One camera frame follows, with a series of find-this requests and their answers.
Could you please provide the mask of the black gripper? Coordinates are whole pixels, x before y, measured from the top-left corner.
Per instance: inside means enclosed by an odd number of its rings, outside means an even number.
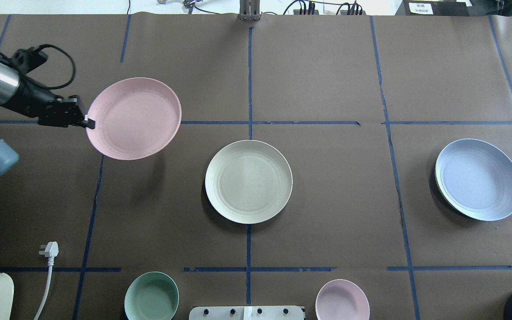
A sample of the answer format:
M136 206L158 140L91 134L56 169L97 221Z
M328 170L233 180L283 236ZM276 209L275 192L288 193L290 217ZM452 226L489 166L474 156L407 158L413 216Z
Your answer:
M94 120L88 115L83 116L78 95L55 95L50 90L39 88L25 80L20 80L18 89L3 104L3 108L26 117L37 118L39 125L61 128L80 126L91 130L96 127Z

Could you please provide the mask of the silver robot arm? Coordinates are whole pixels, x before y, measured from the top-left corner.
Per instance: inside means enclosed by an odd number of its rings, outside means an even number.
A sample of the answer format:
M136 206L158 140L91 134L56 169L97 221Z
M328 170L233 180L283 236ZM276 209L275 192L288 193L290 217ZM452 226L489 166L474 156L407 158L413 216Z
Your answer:
M81 111L78 95L64 97L56 94L57 89L69 86L75 79L76 65L71 55L67 55L67 59L71 63L72 73L66 83L48 86L29 77L31 71L48 61L45 49L66 53L52 44L18 49L12 56L0 52L0 124L18 123L20 117L24 117L26 124L94 129L96 122ZM19 158L6 140L0 138L0 177Z

